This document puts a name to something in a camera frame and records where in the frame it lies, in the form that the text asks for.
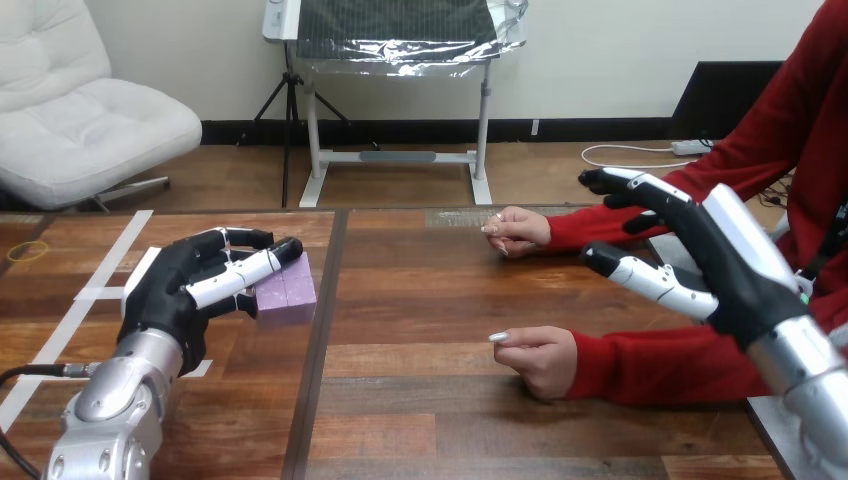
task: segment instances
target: power strip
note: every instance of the power strip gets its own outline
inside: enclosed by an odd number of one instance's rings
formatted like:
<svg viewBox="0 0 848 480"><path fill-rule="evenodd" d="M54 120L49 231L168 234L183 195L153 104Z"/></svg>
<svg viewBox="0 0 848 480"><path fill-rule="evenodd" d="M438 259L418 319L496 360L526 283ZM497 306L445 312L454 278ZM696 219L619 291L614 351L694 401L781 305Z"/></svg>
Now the power strip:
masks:
<svg viewBox="0 0 848 480"><path fill-rule="evenodd" d="M712 147L716 144L716 142L712 140L704 140L704 143L701 143L700 140L671 142L671 151L678 157L685 157L687 155L702 155L704 153L710 153L713 149Z"/></svg>

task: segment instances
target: wooden table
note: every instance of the wooden table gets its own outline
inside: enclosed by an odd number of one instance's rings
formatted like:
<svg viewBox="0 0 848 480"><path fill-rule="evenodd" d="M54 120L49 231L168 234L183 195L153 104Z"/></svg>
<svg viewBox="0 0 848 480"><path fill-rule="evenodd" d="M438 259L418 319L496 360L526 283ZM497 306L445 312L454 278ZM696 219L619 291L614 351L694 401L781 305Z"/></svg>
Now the wooden table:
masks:
<svg viewBox="0 0 848 480"><path fill-rule="evenodd" d="M248 226L303 240L319 305L311 325L260 328L241 314L210 323L212 365L177 382L153 478L781 478L742 407L531 399L492 360L490 333L551 324L602 335L687 321L574 258L503 261L480 236L487 215L154 214L108 285L123 285L150 245ZM0 277L0 368L32 361L129 218L48 218L39 235L48 254ZM109 356L118 312L118 300L94 302L59 360ZM32 461L46 461L58 414L80 388L44 382L18 417L10 437ZM0 455L0 478L25 477Z"/></svg>

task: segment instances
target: white armchair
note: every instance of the white armchair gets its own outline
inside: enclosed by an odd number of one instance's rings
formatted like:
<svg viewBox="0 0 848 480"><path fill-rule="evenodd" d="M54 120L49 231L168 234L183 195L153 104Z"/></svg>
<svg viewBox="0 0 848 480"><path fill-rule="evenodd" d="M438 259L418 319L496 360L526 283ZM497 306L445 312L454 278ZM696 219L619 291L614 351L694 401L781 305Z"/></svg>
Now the white armchair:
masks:
<svg viewBox="0 0 848 480"><path fill-rule="evenodd" d="M110 75L82 0L0 0L0 191L53 210L167 184L104 193L201 134L188 107Z"/></svg>

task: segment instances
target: foam block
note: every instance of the foam block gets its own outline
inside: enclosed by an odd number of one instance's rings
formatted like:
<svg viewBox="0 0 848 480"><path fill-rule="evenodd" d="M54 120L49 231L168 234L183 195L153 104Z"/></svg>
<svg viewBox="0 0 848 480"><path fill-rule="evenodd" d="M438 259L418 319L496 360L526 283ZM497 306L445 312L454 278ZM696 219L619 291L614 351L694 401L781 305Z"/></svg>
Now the foam block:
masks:
<svg viewBox="0 0 848 480"><path fill-rule="evenodd" d="M256 303L261 324L297 325L312 321L315 313L315 284L309 258L299 259L256 284Z"/></svg>

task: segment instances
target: ring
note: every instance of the ring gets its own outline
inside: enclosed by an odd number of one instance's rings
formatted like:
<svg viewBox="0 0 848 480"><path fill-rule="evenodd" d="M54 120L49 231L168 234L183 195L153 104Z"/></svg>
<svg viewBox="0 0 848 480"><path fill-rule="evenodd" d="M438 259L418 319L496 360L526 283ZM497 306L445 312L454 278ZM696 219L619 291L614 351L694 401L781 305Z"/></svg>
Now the ring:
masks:
<svg viewBox="0 0 848 480"><path fill-rule="evenodd" d="M28 247L30 245L38 245L38 246L42 247L42 249L41 249L40 252L36 253L35 255L33 255L31 257L12 258L12 254L17 253L19 250L21 250L25 247ZM42 242L42 241L39 241L39 240L35 240L35 241L32 241L32 242L24 242L24 243L15 245L14 247L10 248L9 251L6 252L6 260L8 260L10 262L14 262L14 263L31 262L31 261L33 261L37 258L41 258L42 256L44 256L44 254L47 253L48 249L49 249L49 247L47 246L47 244Z"/></svg>

